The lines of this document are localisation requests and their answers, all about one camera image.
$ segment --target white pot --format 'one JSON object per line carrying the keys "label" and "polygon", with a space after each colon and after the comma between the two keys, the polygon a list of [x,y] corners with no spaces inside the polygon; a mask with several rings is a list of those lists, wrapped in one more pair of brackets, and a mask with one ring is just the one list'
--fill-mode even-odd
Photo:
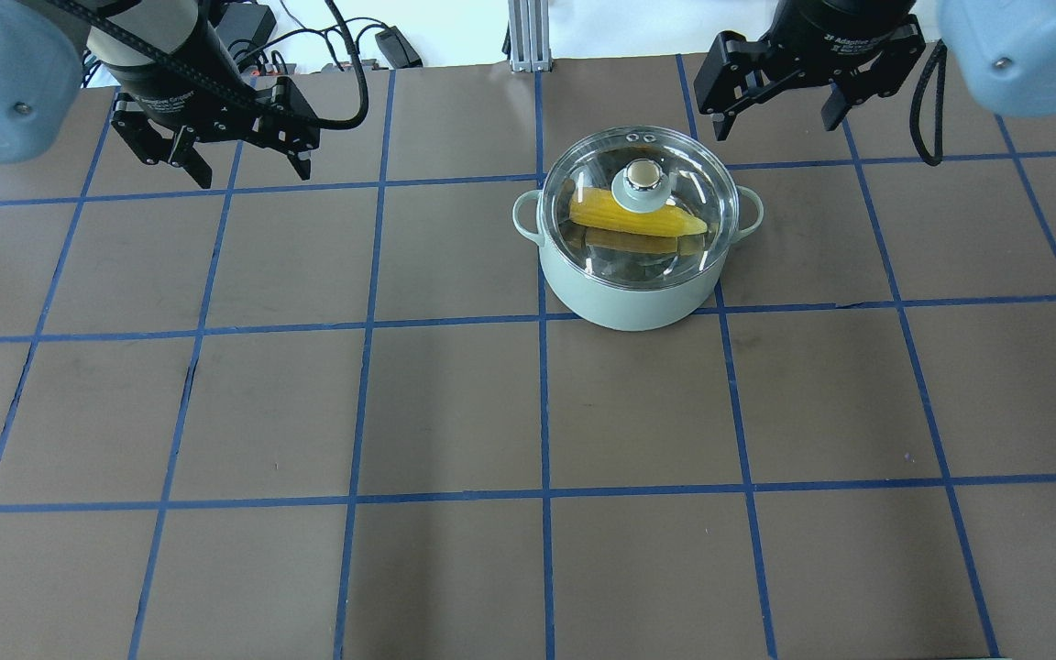
{"label": "white pot", "polygon": [[[716,219],[715,225],[718,229],[717,237],[715,237],[715,240],[713,240],[709,247],[704,247],[703,253],[700,254],[701,260],[699,256],[693,256],[691,258],[692,265],[687,267],[684,263],[682,272],[679,272],[675,279],[671,279],[670,281],[642,281],[642,283],[638,284],[634,284],[631,281],[614,281],[611,277],[596,272],[592,260],[587,261],[587,267],[579,267],[573,250],[566,250],[558,244],[560,230],[558,229],[557,219],[552,216],[555,211],[552,208],[548,208],[545,204],[541,204],[540,197],[542,193],[549,191],[550,184],[552,184],[553,189],[560,189],[559,187],[563,181],[573,178],[570,176],[570,171],[558,171],[558,168],[566,167],[564,164],[576,164],[579,162],[580,158],[573,155],[574,150],[578,150],[578,154],[580,154],[582,146],[587,145],[590,139],[595,140],[595,145],[605,145],[604,135],[606,134],[610,134],[610,137],[633,135],[635,137],[633,143],[641,142],[641,139],[637,139],[637,135],[647,137],[657,135],[657,139],[648,139],[648,143],[661,142],[661,139],[679,139],[677,146],[682,148],[682,151],[679,151],[680,154],[687,153],[687,143],[693,143],[693,145],[698,146],[701,150],[700,153],[693,154],[697,158],[694,163],[711,162],[706,167],[696,166],[692,174],[703,180],[712,177],[712,180],[709,180],[710,183],[717,184],[716,189],[719,191],[720,204],[712,207],[719,209],[717,214],[720,218]],[[602,136],[602,143],[596,142],[599,136]],[[637,147],[629,145],[629,149],[631,149],[629,153],[633,154],[634,150],[637,150],[638,147],[645,148],[642,145],[638,145]],[[679,175],[687,176],[685,170],[680,172]],[[615,181],[612,184],[614,187],[619,187],[619,185],[620,181]],[[704,193],[701,189],[705,188],[706,184],[696,184],[696,186],[699,190],[700,199],[703,199]],[[661,199],[657,201],[657,205],[661,205],[671,194],[671,185],[665,185],[665,189],[658,191],[658,193],[661,195]],[[740,196],[751,200],[752,204],[755,205],[755,209],[757,209],[757,219],[755,219],[755,222],[751,226],[747,226],[744,229],[738,228]],[[623,206],[637,204],[637,200],[628,200],[624,195],[620,197],[615,196],[615,199],[619,200]],[[521,210],[523,210],[524,205],[528,204],[529,201],[533,202],[536,208],[535,231],[525,228],[520,222]],[[657,208],[657,205],[650,205],[649,208]],[[710,154],[710,151],[706,151],[698,143],[693,142],[691,137],[680,135],[668,129],[654,129],[654,127],[610,129],[583,139],[583,142],[573,146],[573,149],[570,149],[569,154],[559,159],[558,166],[553,167],[553,171],[549,172],[548,180],[545,181],[544,191],[527,191],[511,207],[512,225],[515,226],[521,234],[524,234],[526,239],[535,243],[539,247],[541,270],[544,271],[545,279],[548,281],[552,291],[557,294],[557,297],[565,305],[568,305],[569,309],[587,319],[587,321],[605,327],[611,327],[614,331],[650,331],[655,329],[655,327],[670,325],[695,312],[696,308],[699,308],[699,305],[703,304],[703,301],[708,300],[708,296],[712,295],[716,281],[719,281],[720,271],[724,267],[728,248],[731,244],[754,232],[762,220],[763,204],[757,193],[751,191],[749,188],[740,187],[740,185],[734,185],[722,164],[718,162],[718,158]]]}

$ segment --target transparent lid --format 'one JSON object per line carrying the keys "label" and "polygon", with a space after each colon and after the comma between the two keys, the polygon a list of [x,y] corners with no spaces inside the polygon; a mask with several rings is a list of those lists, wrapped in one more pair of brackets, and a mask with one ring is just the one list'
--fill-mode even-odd
{"label": "transparent lid", "polygon": [[674,287],[728,252],[736,184],[670,129],[625,126],[576,143],[552,167],[542,225],[571,266],[618,288]]}

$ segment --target blue plastic cover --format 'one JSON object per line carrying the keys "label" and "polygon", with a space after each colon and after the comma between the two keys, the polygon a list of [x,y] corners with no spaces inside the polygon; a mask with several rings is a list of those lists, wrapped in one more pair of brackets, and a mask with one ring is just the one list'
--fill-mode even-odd
{"label": "blue plastic cover", "polygon": [[994,113],[1056,113],[1056,0],[943,0],[943,41]]}
{"label": "blue plastic cover", "polygon": [[80,87],[80,55],[38,13],[0,0],[0,164],[46,151]]}

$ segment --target power adapter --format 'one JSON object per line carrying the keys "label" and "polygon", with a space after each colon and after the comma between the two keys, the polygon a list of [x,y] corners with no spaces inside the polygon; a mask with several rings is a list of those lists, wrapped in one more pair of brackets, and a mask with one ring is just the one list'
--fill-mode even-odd
{"label": "power adapter", "polygon": [[422,57],[418,51],[410,45],[406,35],[397,26],[390,25],[377,33],[375,38],[381,54],[389,59],[390,67],[395,70],[408,70],[408,68],[422,67]]}

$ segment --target white wall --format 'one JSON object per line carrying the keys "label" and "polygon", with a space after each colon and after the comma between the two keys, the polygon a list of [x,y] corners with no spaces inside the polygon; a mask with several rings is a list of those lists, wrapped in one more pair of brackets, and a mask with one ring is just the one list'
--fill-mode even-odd
{"label": "white wall", "polygon": [[[281,0],[260,1],[276,8],[278,34],[295,29],[281,11]],[[282,1],[308,26],[332,24],[323,0]],[[935,1],[919,0],[913,10],[927,40],[939,37]],[[346,18],[370,16],[398,25],[427,67],[504,58],[499,49],[508,24],[507,0],[339,0],[337,5]],[[723,30],[758,38],[772,20],[776,0],[551,0],[548,5],[554,58],[611,58],[699,53]],[[301,64],[301,72],[319,70],[328,61],[322,42],[312,35],[294,37],[280,51],[288,62]],[[338,51],[343,58],[344,49]],[[361,51],[365,58],[379,55],[369,35],[361,40]]]}

